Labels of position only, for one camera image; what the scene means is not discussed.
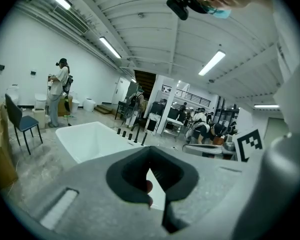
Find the chair seat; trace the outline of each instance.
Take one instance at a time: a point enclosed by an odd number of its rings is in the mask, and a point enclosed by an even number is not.
[[[39,124],[39,122],[36,119],[34,119],[33,117],[31,117],[29,115],[26,115],[21,118],[19,130],[21,132],[24,132],[26,130],[31,129],[32,127],[37,126],[38,124]]]

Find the black cap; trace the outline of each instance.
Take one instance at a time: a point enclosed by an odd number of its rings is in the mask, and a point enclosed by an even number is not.
[[[67,64],[67,59],[65,59],[65,58],[62,58],[62,59],[60,59],[60,61],[59,61],[59,63],[60,64]]]
[[[207,12],[203,9],[200,3],[197,2],[197,0],[183,0],[183,2],[195,12],[200,14],[207,14]]]
[[[224,128],[220,123],[216,123],[214,126],[214,133],[215,135],[219,135],[222,132],[222,129]]]

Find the chair backrest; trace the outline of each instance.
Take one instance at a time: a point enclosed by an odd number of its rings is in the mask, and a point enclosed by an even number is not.
[[[8,112],[8,117],[11,123],[15,127],[19,129],[20,126],[20,121],[22,118],[22,111],[14,102],[12,101],[11,97],[8,94],[5,94],[5,105],[6,105],[6,110]]]

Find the air vent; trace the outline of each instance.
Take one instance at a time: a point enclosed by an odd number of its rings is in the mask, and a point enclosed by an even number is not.
[[[53,13],[57,16],[59,16],[62,20],[69,23],[72,27],[74,27],[76,30],[78,30],[80,33],[85,34],[89,28],[86,24],[84,24],[80,19],[78,19],[77,16],[75,16],[73,13],[71,13],[69,10],[63,9],[60,6],[57,6]]]

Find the blue face mask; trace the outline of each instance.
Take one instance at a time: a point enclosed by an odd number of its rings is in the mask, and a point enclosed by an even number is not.
[[[226,19],[229,17],[231,10],[218,10],[213,8],[205,8],[208,14],[213,15],[216,18]]]

